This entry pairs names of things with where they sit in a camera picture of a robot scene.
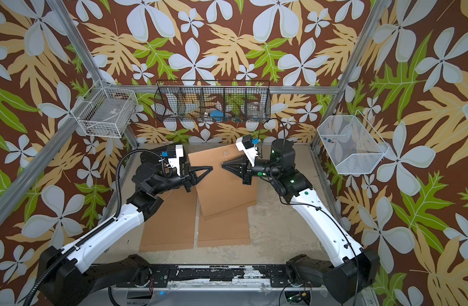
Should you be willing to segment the brown file bag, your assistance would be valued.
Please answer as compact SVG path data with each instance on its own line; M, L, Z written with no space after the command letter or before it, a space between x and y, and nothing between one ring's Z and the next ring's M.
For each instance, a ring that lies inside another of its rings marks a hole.
M235 144L188 154L192 166L211 166L213 170L196 186L205 218L257 204L258 185L244 185L242 179L222 168L222 163L244 155Z
M199 209L198 247L242 246L250 244L247 207L240 207L209 218Z
M184 188L163 195L158 211L145 222L140 252L192 249L196 222L197 192Z

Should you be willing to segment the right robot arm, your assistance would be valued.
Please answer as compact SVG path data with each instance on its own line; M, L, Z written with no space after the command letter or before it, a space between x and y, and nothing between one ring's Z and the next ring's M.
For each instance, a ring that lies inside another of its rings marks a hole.
M313 260L301 254L290 259L286 263L289 285L324 286L338 303L355 302L357 294L374 283L379 255L364 249L331 215L315 187L296 169L292 141L273 141L269 159L259 157L258 143L251 135L238 138L235 145L242 156L224 162L222 168L245 185L254 177L266 180L280 202L301 215L329 257L327 261Z

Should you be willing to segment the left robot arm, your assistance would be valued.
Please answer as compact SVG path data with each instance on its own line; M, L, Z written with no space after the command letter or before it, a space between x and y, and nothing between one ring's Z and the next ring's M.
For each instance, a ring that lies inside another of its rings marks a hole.
M167 174L159 162L143 162L132 181L136 191L117 213L85 236L60 248L49 247L40 256L38 278L24 300L31 305L37 293L53 305L78 305L89 294L117 283L145 284L150 274L145 260L97 265L95 261L125 234L152 217L163 204L160 194L184 187L186 191L205 178L211 166L192 167L181 162Z

